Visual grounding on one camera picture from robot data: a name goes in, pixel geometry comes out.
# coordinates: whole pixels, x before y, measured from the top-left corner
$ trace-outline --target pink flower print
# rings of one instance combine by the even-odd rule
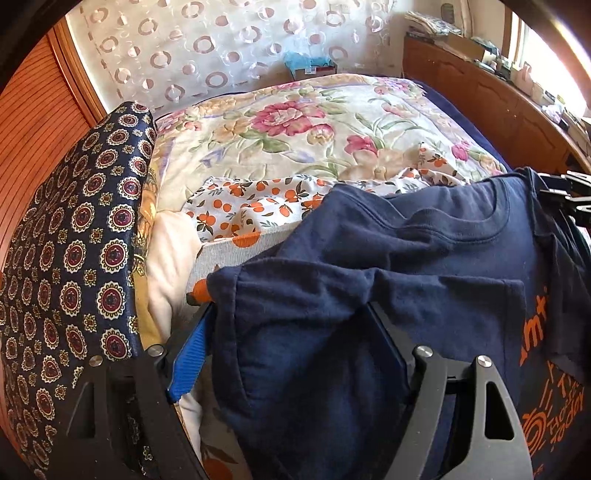
[[[195,132],[201,131],[203,128],[201,122],[185,122],[183,123],[183,128],[186,130],[193,130]]]
[[[417,114],[415,112],[413,112],[409,107],[407,107],[404,104],[400,104],[400,105],[390,105],[389,103],[382,103],[382,109],[384,109],[385,112],[389,112],[389,113],[393,113],[396,116],[399,116],[401,118],[412,118],[414,116],[417,116]]]
[[[270,137],[285,133],[289,137],[307,132],[312,128],[310,118],[324,118],[326,115],[316,105],[305,105],[289,101],[267,105],[256,114],[253,129],[265,132]]]
[[[453,156],[456,157],[458,160],[468,160],[468,152],[466,151],[466,147],[463,145],[463,143],[454,145],[452,147],[452,153]]]
[[[369,150],[375,154],[378,153],[378,149],[375,148],[374,141],[370,137],[360,137],[359,135],[351,135],[347,137],[347,146],[345,147],[345,151],[352,155],[353,152],[357,152],[359,150]]]
[[[308,132],[308,143],[310,145],[326,145],[335,137],[335,131],[329,124],[318,124]]]

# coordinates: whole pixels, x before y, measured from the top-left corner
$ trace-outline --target shelf clutter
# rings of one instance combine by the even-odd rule
[[[560,95],[553,95],[532,78],[532,67],[512,64],[500,55],[490,41],[479,37],[463,36],[461,28],[441,18],[419,12],[407,12],[407,37],[435,45],[452,55],[471,62],[478,68],[494,74],[527,95],[533,103],[579,146],[591,162],[591,118],[578,118],[569,112]]]

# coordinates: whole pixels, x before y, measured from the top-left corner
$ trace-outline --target pillow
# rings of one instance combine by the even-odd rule
[[[186,300],[186,285],[201,250],[191,219],[180,212],[159,212],[154,218],[146,257],[148,310],[163,341],[175,324],[188,321],[198,307]]]
[[[9,429],[38,478],[89,359],[142,351],[131,273],[155,139],[148,108],[123,103],[58,163],[12,236],[0,287],[4,394]],[[149,453],[141,437],[136,448]],[[138,470],[150,470],[144,459]]]

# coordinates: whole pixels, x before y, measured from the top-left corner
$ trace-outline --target wooden furniture edge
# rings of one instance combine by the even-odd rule
[[[509,58],[512,25],[513,11],[508,6],[505,6],[505,29],[503,30],[503,45],[501,46],[501,55],[503,55],[505,58]]]
[[[448,58],[451,59],[455,59],[458,62],[461,62],[461,64],[465,64],[470,66],[470,68],[474,68],[476,71],[481,72],[481,74],[486,75],[487,78],[492,79],[493,82],[499,82],[499,85],[502,86],[502,88],[507,88],[512,90],[513,92],[515,92],[524,102],[526,102],[531,108],[534,108],[538,115],[540,116],[540,118],[542,119],[541,121],[548,123],[549,125],[551,125],[552,128],[554,128],[558,134],[562,137],[562,139],[565,142],[565,146],[566,149],[572,153],[572,155],[575,157],[575,160],[577,161],[577,163],[581,166],[581,168],[584,170],[584,172],[586,174],[591,174],[591,160],[589,160],[585,154],[583,153],[583,151],[579,148],[579,146],[576,144],[576,142],[570,138],[570,136],[568,135],[568,133],[566,133],[564,130],[562,130],[558,125],[556,125],[552,120],[550,120],[547,116],[544,115],[544,112],[541,111],[540,107],[530,98],[528,97],[526,94],[524,94],[521,90],[519,90],[517,87],[515,87],[514,85],[505,82],[504,80],[501,80],[499,77],[497,77],[496,75],[493,75],[485,70],[479,69],[476,65],[474,65],[473,63],[463,60],[458,56],[455,56],[454,54],[444,50],[441,47],[438,47],[434,44],[430,44],[427,42],[422,42],[420,40],[417,40],[415,38],[411,38],[406,36],[404,38],[404,42],[405,42],[405,47],[404,47],[404,52],[403,52],[403,56],[402,56],[402,64],[404,65],[404,60],[406,58],[406,48],[407,45],[410,48],[413,48],[412,45],[415,44],[417,46],[423,46],[423,48],[432,48],[435,55],[437,55],[437,58],[439,61],[442,56],[447,56]]]
[[[88,124],[95,126],[106,116],[106,111],[82,65],[65,17],[47,33],[47,38],[78,107]]]

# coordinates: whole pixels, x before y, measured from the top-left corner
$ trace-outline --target blue strap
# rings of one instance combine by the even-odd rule
[[[186,340],[176,357],[173,358],[170,384],[167,390],[172,403],[178,402],[181,396],[189,393],[195,385],[209,351],[214,321],[215,308],[213,304],[204,305],[191,320],[191,323],[197,322],[197,325],[192,331],[190,328],[184,330]],[[174,343],[178,341],[178,338],[172,340]]]

